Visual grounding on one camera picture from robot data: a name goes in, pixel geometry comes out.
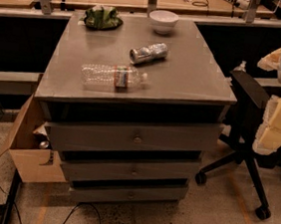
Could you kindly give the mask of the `cardboard box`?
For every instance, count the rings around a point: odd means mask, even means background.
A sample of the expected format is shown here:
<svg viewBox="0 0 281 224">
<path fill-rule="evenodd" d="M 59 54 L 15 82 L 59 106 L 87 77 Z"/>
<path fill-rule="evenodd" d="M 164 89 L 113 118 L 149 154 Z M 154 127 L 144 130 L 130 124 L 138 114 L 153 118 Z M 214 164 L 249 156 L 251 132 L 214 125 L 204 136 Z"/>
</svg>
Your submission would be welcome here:
<svg viewBox="0 0 281 224">
<path fill-rule="evenodd" d="M 40 148 L 40 139 L 35 135 L 44 123 L 43 110 L 34 99 L 34 93 L 41 82 L 38 75 L 31 97 L 25 101 L 13 121 L 7 137 L 0 147 L 0 157 L 9 153 L 23 182 L 45 183 L 65 182 L 61 158 L 57 151 Z"/>
</svg>

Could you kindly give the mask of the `silver redbull can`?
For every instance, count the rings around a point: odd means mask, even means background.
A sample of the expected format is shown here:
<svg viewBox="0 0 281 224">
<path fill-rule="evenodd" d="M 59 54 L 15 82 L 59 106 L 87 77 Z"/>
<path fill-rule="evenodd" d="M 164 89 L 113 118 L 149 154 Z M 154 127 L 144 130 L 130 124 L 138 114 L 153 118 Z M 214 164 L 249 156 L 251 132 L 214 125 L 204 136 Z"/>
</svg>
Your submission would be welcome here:
<svg viewBox="0 0 281 224">
<path fill-rule="evenodd" d="M 164 43 L 151 44 L 140 48 L 130 50 L 130 61 L 134 64 L 148 63 L 153 60 L 165 58 L 167 56 L 168 47 Z"/>
</svg>

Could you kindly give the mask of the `grey drawer cabinet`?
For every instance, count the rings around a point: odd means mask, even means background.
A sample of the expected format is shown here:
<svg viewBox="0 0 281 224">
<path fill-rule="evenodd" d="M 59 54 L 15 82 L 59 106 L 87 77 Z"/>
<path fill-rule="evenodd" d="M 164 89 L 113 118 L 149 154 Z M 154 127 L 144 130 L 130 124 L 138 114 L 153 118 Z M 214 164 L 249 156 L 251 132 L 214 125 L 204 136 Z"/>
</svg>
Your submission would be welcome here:
<svg viewBox="0 0 281 224">
<path fill-rule="evenodd" d="M 204 151 L 217 145 L 236 98 L 192 20 L 155 33 L 146 16 L 115 30 L 90 30 L 72 13 L 36 100 L 52 147 L 79 202 L 178 201 Z M 83 64 L 128 65 L 129 51 L 166 43 L 165 60 L 140 65 L 145 87 L 94 91 Z"/>
</svg>

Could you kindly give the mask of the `can inside cardboard box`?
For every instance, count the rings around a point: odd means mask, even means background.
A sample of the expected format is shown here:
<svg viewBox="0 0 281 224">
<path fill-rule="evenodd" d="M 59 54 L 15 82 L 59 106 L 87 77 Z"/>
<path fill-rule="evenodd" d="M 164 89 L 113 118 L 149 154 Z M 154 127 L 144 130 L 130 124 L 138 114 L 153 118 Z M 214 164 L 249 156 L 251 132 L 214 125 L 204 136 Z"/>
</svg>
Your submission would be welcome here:
<svg viewBox="0 0 281 224">
<path fill-rule="evenodd" d="M 48 142 L 48 141 L 41 141 L 40 143 L 39 143 L 39 147 L 40 147 L 40 149 L 48 149 L 49 148 L 49 146 L 50 146 L 50 143 Z"/>
</svg>

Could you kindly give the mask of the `black metal floor stand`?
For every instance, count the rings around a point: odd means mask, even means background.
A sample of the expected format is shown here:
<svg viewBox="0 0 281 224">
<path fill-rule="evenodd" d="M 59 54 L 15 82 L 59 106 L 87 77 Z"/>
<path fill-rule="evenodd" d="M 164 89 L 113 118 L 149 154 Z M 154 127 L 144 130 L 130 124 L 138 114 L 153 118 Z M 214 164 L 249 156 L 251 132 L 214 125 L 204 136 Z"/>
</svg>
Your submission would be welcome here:
<svg viewBox="0 0 281 224">
<path fill-rule="evenodd" d="M 21 182 L 20 174 L 18 173 L 18 171 L 15 171 L 6 198 L 6 202 L 0 204 L 0 224 L 9 224 L 10 215 L 12 214 L 12 208 L 15 205 L 15 196 L 17 195 L 20 182 Z"/>
</svg>

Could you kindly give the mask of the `clear plastic water bottle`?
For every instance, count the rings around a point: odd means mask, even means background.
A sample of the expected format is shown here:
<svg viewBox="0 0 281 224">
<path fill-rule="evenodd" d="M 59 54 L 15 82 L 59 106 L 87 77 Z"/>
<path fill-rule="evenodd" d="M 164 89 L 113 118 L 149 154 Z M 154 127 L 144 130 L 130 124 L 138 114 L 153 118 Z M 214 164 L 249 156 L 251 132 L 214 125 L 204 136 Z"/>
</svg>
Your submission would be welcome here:
<svg viewBox="0 0 281 224">
<path fill-rule="evenodd" d="M 147 73 L 124 65 L 84 64 L 81 73 L 81 81 L 87 90 L 104 93 L 133 91 L 144 86 L 148 80 Z"/>
</svg>

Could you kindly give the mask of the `white bowl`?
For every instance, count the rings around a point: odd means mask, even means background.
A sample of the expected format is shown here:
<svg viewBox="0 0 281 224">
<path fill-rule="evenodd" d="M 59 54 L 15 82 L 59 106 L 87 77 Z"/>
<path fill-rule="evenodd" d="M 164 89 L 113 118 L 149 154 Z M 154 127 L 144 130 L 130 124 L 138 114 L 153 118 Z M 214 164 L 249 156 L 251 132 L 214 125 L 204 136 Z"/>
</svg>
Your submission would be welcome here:
<svg viewBox="0 0 281 224">
<path fill-rule="evenodd" d="M 179 18 L 171 11 L 154 10 L 149 13 L 150 25 L 158 34 L 168 34 L 172 31 Z"/>
</svg>

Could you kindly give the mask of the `black office chair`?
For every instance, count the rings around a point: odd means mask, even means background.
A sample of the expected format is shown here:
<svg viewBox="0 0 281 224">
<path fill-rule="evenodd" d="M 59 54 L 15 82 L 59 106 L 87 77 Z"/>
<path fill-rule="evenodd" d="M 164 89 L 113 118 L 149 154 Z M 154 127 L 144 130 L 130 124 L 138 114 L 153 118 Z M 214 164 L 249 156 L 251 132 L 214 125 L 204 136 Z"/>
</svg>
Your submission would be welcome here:
<svg viewBox="0 0 281 224">
<path fill-rule="evenodd" d="M 232 71 L 231 79 L 237 103 L 230 108 L 224 120 L 226 125 L 231 126 L 229 136 L 222 133 L 219 139 L 228 144 L 233 152 L 203 167 L 194 178 L 197 184 L 205 184 L 208 171 L 232 161 L 236 164 L 245 162 L 261 201 L 261 206 L 255 209 L 255 213 L 259 219 L 264 220 L 271 217 L 271 213 L 257 170 L 258 166 L 271 169 L 277 165 L 281 167 L 281 147 L 277 152 L 262 156 L 253 151 L 252 143 L 259 124 L 262 123 L 262 116 L 271 94 L 281 95 L 281 88 L 272 87 L 272 91 L 266 92 L 254 78 L 244 71 Z"/>
</svg>

